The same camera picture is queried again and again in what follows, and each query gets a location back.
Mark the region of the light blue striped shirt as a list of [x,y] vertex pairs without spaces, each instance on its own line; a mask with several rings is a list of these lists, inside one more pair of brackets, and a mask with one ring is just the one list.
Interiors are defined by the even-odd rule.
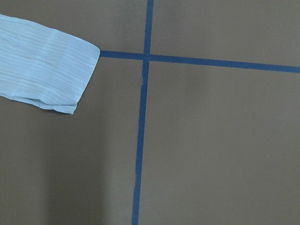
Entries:
[[73,114],[100,56],[90,42],[41,24],[1,15],[0,94]]

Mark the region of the brown paper table mat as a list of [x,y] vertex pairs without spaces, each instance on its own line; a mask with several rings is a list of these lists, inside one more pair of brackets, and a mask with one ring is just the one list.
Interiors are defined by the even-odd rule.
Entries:
[[74,115],[0,100],[3,225],[297,225],[297,0],[3,0],[101,54]]

